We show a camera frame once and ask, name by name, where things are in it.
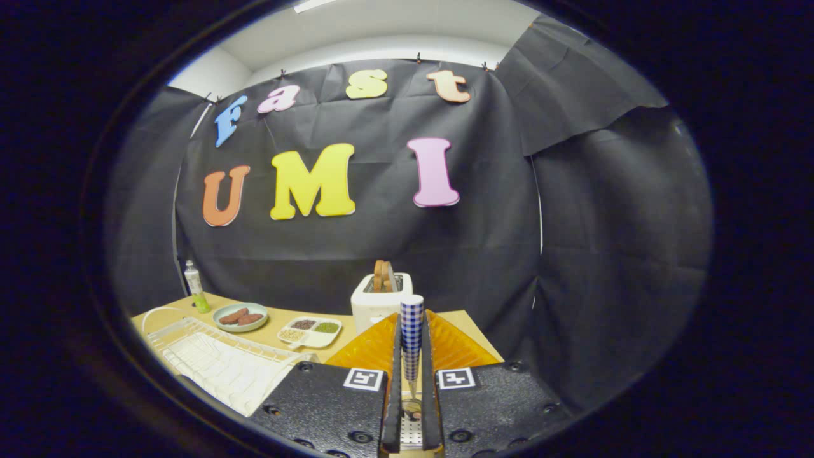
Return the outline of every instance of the sausage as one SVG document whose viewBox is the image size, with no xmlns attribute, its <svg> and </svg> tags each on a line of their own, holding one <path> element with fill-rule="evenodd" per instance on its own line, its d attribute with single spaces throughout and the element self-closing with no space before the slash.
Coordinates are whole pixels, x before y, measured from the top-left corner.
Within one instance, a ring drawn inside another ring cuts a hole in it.
<svg viewBox="0 0 814 458">
<path fill-rule="evenodd" d="M 244 315 L 244 316 L 241 316 L 240 318 L 238 318 L 238 324 L 243 325 L 243 324 L 254 323 L 255 321 L 257 321 L 258 319 L 261 319 L 261 318 L 263 318 L 263 315 L 259 314 L 259 313 L 252 313 L 250 315 Z"/>
<path fill-rule="evenodd" d="M 231 315 L 227 315 L 221 318 L 221 324 L 235 324 L 238 322 L 240 317 L 244 316 L 245 314 L 249 313 L 249 308 L 244 307 Z"/>
</svg>

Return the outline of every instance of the blue checkered cone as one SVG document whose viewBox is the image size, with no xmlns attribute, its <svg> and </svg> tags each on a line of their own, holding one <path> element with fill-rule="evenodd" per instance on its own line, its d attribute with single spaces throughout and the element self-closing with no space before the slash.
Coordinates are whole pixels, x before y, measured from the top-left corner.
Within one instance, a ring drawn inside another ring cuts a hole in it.
<svg viewBox="0 0 814 458">
<path fill-rule="evenodd" d="M 404 356 L 405 379 L 408 381 L 418 378 L 423 315 L 424 297 L 411 294 L 401 300 L 401 354 Z"/>
</svg>

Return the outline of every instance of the ceiling light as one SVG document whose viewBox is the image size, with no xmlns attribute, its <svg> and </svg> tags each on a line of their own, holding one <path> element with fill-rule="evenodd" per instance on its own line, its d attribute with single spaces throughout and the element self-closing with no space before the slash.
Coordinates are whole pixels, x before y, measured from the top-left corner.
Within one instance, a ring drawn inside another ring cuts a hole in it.
<svg viewBox="0 0 814 458">
<path fill-rule="evenodd" d="M 299 14 L 303 11 L 310 10 L 311 8 L 320 7 L 326 3 L 331 3 L 334 1 L 335 0 L 308 0 L 307 2 L 302 2 L 299 5 L 294 5 L 294 12 Z"/>
</svg>

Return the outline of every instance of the foam letter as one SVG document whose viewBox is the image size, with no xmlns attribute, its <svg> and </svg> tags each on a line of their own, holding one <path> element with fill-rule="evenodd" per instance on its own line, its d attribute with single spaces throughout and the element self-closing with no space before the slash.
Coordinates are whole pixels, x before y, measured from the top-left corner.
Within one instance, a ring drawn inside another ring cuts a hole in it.
<svg viewBox="0 0 814 458">
<path fill-rule="evenodd" d="M 413 202 L 419 207 L 455 205 L 461 196 L 449 186 L 445 139 L 413 139 L 407 147 L 415 151 L 418 162 L 418 192 Z"/>
<path fill-rule="evenodd" d="M 317 191 L 320 190 L 318 215 L 343 216 L 356 211 L 356 204 L 348 195 L 348 160 L 352 155 L 351 144 L 328 145 L 309 173 L 298 152 L 277 154 L 271 160 L 271 165 L 277 168 L 277 188 L 271 218 L 294 218 L 296 212 L 291 206 L 291 195 L 294 196 L 300 213 L 308 216 L 317 199 Z"/>
<path fill-rule="evenodd" d="M 215 148 L 221 146 L 238 128 L 232 124 L 232 121 L 237 122 L 240 119 L 240 105 L 246 103 L 249 98 L 241 95 L 239 99 L 235 100 L 223 113 L 215 118 L 217 124 L 217 142 Z"/>
<path fill-rule="evenodd" d="M 263 103 L 257 107 L 257 112 L 267 113 L 287 110 L 294 104 L 294 97 L 296 97 L 299 92 L 300 87 L 295 84 L 272 90 L 269 92 L 269 97 L 263 100 Z"/>
<path fill-rule="evenodd" d="M 435 92 L 447 102 L 464 103 L 469 100 L 468 92 L 461 92 L 457 89 L 458 83 L 466 84 L 464 77 L 456 77 L 449 70 L 430 73 L 428 80 L 435 80 Z"/>
<path fill-rule="evenodd" d="M 345 94 L 351 99 L 369 99 L 387 92 L 387 74 L 384 70 L 359 70 L 348 78 Z"/>
<path fill-rule="evenodd" d="M 203 219 L 209 226 L 225 226 L 237 218 L 238 211 L 240 211 L 240 197 L 243 195 L 243 178 L 248 173 L 248 165 L 240 165 L 229 172 L 229 176 L 232 178 L 232 190 L 229 194 L 229 204 L 225 210 L 217 209 L 217 193 L 221 188 L 221 180 L 226 174 L 215 172 L 203 179 Z"/>
</svg>

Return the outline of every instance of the letter u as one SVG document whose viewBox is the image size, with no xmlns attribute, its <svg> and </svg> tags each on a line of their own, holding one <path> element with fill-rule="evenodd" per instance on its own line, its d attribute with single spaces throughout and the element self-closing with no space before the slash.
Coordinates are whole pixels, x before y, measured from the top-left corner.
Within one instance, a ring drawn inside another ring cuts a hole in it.
<svg viewBox="0 0 814 458">
<path fill-rule="evenodd" d="M 229 176 L 232 178 L 232 188 L 229 194 L 229 204 L 225 210 L 217 209 L 217 193 L 226 174 L 214 172 L 203 179 L 203 219 L 209 226 L 226 226 L 237 218 L 240 210 L 240 197 L 243 195 L 243 179 L 248 173 L 248 165 L 239 165 L 229 172 Z"/>
</svg>

